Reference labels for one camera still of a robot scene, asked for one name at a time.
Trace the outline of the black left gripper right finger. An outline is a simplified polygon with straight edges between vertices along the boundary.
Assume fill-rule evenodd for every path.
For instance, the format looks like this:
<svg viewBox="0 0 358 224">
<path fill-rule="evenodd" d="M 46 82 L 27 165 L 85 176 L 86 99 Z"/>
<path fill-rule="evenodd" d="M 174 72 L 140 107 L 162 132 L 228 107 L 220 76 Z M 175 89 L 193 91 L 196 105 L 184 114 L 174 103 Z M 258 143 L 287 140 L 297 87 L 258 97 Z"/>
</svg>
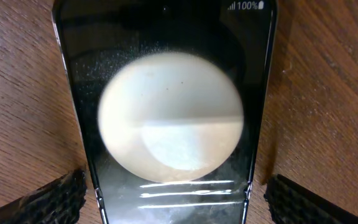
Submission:
<svg viewBox="0 0 358 224">
<path fill-rule="evenodd" d="M 264 199 L 277 224 L 358 224 L 358 216 L 280 174 L 268 180 Z"/>
</svg>

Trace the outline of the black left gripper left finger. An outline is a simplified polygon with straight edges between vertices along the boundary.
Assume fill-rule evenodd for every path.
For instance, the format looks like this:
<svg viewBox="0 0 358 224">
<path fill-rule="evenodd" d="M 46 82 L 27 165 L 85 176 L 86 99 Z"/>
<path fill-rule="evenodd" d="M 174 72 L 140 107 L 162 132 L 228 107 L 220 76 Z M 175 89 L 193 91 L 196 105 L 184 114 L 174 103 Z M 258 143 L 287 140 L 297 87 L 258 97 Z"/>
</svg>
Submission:
<svg viewBox="0 0 358 224">
<path fill-rule="evenodd" d="M 0 207 L 0 224 L 74 224 L 86 202 L 85 171 L 73 170 Z"/>
</svg>

